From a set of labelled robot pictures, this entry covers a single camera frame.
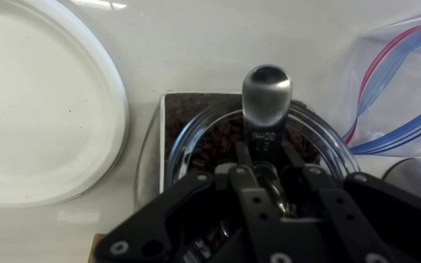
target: blue stripe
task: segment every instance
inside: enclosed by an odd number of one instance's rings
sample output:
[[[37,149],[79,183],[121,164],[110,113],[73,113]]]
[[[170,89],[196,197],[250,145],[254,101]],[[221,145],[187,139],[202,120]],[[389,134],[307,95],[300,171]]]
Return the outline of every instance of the blue stripe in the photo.
[[[371,79],[368,80],[364,98],[360,104],[360,113],[357,114],[357,118],[371,105],[374,101],[380,96],[380,94],[387,88],[399,67],[404,64],[409,53],[412,53],[415,48],[421,47],[421,31],[412,35],[411,38],[401,42],[390,54],[386,57],[386,60],[376,69]],[[411,120],[409,123],[401,126],[399,129],[387,133],[383,137],[379,137],[376,140],[363,143],[360,146],[354,146],[351,151],[354,153],[365,153],[365,152],[385,152],[385,149],[393,149],[404,143],[404,140],[409,142],[411,134],[415,134],[417,132],[421,132],[421,114]]]
[[[406,143],[409,143],[409,142],[412,142],[412,140],[415,140],[415,139],[418,139],[418,137],[421,137],[421,133],[411,134],[406,140],[401,142],[401,143],[396,145],[396,146],[385,148],[385,149],[376,151],[376,152],[368,152],[368,155],[376,155],[376,153],[382,153],[382,152],[392,151],[392,149],[399,148],[399,146],[404,146],[404,145],[406,145]]]

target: white plastic lid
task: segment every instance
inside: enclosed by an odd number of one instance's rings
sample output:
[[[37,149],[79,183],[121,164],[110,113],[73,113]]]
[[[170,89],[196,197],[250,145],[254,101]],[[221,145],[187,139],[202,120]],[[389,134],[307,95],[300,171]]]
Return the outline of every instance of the white plastic lid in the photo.
[[[124,86],[94,34],[57,1],[0,1],[0,206],[82,193],[126,130]]]

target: plastic bag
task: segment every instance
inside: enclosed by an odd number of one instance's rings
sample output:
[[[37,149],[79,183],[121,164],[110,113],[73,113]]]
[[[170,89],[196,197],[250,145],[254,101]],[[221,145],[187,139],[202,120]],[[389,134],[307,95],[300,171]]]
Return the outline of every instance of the plastic bag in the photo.
[[[357,42],[341,115],[354,153],[421,155],[421,16]]]

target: screw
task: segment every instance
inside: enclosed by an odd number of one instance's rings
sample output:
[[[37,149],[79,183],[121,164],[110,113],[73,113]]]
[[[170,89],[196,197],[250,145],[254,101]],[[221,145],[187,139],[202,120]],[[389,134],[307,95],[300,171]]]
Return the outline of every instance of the screw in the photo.
[[[270,256],[270,263],[292,263],[292,259],[284,253],[273,253]]]
[[[199,180],[199,181],[206,181],[208,177],[202,174],[202,175],[197,175],[197,180]]]
[[[320,170],[320,168],[316,168],[316,167],[311,167],[311,168],[308,170],[308,172],[311,172],[311,174],[322,174],[322,170]]]
[[[129,250],[129,244],[126,241],[116,241],[110,247],[110,253],[114,256],[124,254]]]
[[[361,174],[357,174],[357,175],[354,177],[354,180],[361,181],[361,183],[365,183],[365,181],[367,181],[367,177],[365,177],[365,175],[361,175]]]
[[[368,253],[365,257],[365,263],[389,263],[389,262],[380,254]]]

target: white countertop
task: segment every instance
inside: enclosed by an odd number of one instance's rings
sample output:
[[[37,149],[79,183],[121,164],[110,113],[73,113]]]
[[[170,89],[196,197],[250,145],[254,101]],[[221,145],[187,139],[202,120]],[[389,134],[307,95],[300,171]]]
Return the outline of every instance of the white countertop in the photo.
[[[421,13],[417,0],[61,0],[99,38],[127,89],[130,139],[120,164],[80,197],[0,209],[0,263],[86,263],[92,237],[133,212],[148,123],[170,91],[240,91],[259,64],[285,67],[295,98],[329,115],[333,76],[355,38]],[[396,159],[358,158],[380,175]]]

